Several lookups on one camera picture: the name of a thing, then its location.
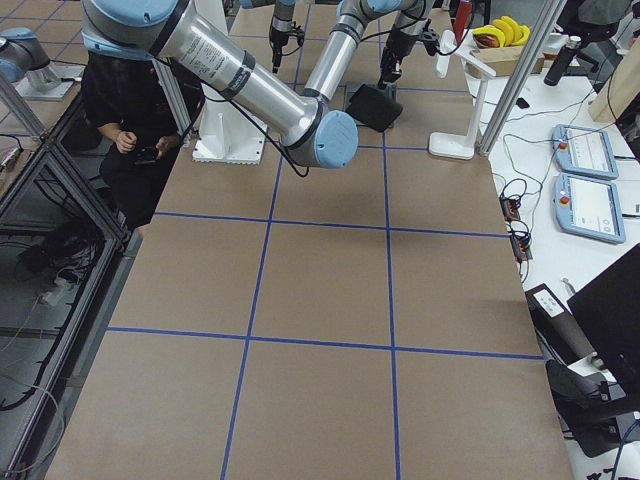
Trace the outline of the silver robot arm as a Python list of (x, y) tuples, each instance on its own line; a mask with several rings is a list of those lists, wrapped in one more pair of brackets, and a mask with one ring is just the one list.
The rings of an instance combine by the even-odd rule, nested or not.
[(177, 61), (227, 101), (235, 101), (280, 136), (292, 162), (341, 168), (355, 156), (355, 120), (330, 110), (368, 24), (390, 13), (399, 33), (417, 36), (430, 1), (344, 1), (302, 93), (296, 93), (202, 17), (192, 1), (85, 1), (83, 32), (125, 53)]
[(284, 49), (291, 39), (294, 39), (297, 48), (295, 53), (304, 44), (305, 32), (294, 20), (295, 1), (289, 0), (241, 0), (240, 6), (244, 9), (255, 9), (273, 6), (272, 17), (269, 26), (268, 41), (272, 52), (272, 72), (277, 73), (281, 67), (282, 59), (291, 55)]

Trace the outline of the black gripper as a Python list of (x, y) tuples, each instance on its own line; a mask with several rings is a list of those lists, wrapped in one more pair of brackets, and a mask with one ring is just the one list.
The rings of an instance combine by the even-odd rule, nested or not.
[(380, 61), (378, 89), (398, 81), (402, 76), (402, 60), (411, 53), (416, 43), (416, 35), (393, 27), (388, 35)]
[(277, 73), (280, 69), (283, 48), (289, 42), (289, 38), (293, 35), (294, 22), (292, 20), (284, 20), (279, 17), (273, 17), (269, 30), (269, 40), (272, 47), (272, 72)]

